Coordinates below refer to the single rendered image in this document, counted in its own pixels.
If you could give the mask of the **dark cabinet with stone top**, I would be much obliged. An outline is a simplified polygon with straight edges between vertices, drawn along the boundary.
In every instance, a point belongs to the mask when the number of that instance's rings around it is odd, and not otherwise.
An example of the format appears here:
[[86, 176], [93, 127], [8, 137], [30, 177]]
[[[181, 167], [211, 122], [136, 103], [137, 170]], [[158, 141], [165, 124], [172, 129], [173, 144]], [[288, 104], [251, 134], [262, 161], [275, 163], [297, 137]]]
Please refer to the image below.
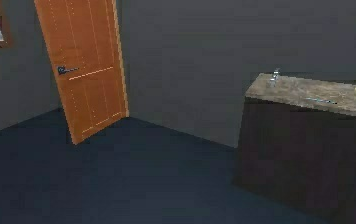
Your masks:
[[330, 224], [356, 224], [354, 85], [279, 75], [271, 87], [271, 77], [259, 74], [245, 93], [234, 184]]

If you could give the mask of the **thin grey pen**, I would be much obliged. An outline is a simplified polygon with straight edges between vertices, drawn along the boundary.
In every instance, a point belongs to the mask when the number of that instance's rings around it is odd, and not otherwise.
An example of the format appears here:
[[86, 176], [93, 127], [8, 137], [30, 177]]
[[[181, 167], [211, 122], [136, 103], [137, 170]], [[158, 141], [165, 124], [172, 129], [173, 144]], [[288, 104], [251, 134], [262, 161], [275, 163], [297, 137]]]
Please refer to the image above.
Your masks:
[[314, 102], [320, 102], [320, 103], [337, 104], [337, 102], [335, 102], [335, 101], [326, 100], [326, 99], [310, 98], [310, 97], [307, 97], [305, 99], [306, 100], [310, 100], [310, 101], [314, 101]]

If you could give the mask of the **small clear glass bottle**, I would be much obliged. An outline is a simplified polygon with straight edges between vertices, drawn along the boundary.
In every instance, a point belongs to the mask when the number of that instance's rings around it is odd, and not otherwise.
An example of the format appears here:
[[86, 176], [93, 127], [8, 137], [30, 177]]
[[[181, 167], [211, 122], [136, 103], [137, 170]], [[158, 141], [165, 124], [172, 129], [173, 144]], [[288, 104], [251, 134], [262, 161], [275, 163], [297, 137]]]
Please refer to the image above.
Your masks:
[[280, 75], [280, 68], [276, 68], [272, 74], [272, 77], [270, 78], [270, 86], [271, 87], [275, 87], [276, 85], [276, 82], [279, 78], [279, 75]]

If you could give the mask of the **orange wooden room door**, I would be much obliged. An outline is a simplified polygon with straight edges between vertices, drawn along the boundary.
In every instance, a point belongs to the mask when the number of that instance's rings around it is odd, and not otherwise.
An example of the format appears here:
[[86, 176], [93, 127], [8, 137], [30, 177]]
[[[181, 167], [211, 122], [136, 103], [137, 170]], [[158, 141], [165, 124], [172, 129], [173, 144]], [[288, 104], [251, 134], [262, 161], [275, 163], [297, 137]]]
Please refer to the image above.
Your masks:
[[[34, 0], [75, 145], [129, 116], [116, 0]], [[75, 71], [59, 75], [58, 66]]]

